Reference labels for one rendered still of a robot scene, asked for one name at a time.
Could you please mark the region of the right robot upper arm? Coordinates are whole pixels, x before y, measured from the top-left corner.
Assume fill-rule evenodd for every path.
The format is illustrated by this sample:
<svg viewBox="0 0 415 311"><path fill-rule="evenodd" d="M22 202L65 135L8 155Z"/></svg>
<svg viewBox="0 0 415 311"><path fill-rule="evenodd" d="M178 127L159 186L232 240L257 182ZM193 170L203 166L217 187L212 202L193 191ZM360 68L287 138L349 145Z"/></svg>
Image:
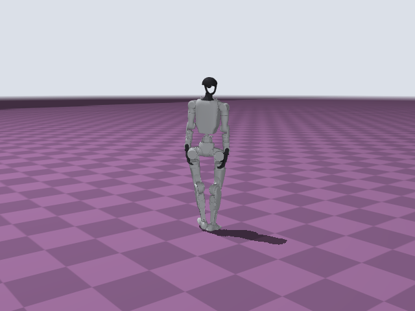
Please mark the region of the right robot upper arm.
<svg viewBox="0 0 415 311"><path fill-rule="evenodd" d="M221 123L222 123L222 125L220 125L220 131L227 132L230 107L225 102L218 102L218 104L219 104L219 110L221 110Z"/></svg>

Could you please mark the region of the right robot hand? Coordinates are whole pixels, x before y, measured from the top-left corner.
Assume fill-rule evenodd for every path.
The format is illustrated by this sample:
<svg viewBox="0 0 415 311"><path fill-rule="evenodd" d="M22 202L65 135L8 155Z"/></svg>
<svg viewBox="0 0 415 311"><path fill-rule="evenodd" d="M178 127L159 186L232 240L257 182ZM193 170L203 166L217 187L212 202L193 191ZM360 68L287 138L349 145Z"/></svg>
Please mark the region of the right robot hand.
<svg viewBox="0 0 415 311"><path fill-rule="evenodd" d="M221 164L221 166L217 167L219 169L223 168L225 166L226 162L227 162L227 158L228 158L228 155L229 155L229 148L226 148L225 152L223 152L223 154L224 154L224 159L222 161L220 161L220 163L222 162L222 164Z"/></svg>

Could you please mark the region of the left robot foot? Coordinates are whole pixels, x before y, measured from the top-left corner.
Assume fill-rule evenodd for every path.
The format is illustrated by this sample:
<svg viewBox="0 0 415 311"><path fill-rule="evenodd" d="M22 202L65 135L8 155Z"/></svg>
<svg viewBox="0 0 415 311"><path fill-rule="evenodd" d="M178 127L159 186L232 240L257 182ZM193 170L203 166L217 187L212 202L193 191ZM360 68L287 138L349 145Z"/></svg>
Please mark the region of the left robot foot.
<svg viewBox="0 0 415 311"><path fill-rule="evenodd" d="M208 225L207 221L205 222L205 220L203 219L203 222L201 222L201 218L198 218L197 222L201 226L202 229L206 229L206 227Z"/></svg>

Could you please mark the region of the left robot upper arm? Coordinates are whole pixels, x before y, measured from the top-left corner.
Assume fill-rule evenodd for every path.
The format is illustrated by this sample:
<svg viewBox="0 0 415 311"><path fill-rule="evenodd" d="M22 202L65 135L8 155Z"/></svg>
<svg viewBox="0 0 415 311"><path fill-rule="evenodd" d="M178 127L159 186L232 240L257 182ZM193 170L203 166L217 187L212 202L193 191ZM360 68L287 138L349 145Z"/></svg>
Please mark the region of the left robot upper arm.
<svg viewBox="0 0 415 311"><path fill-rule="evenodd" d="M191 129L191 130L194 130L195 129L195 122L194 122L194 119L195 119L195 104L196 104L196 101L197 100L191 100L189 103L188 103L188 116L187 116L187 118L188 118L188 124L187 124L187 129Z"/></svg>

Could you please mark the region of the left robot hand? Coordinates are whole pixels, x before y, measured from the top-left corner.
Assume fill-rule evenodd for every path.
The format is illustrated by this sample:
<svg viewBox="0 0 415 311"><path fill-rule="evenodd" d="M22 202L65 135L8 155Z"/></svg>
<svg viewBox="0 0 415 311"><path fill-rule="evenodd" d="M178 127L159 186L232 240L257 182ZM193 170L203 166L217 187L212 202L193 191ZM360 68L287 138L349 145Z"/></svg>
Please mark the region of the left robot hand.
<svg viewBox="0 0 415 311"><path fill-rule="evenodd" d="M188 156L187 156L187 152L188 152L188 150L189 150L189 145L188 144L186 144L185 145L185 151L186 151L186 158L187 158L187 162L190 164L190 165L193 165L192 163L190 163L190 159L188 158Z"/></svg>

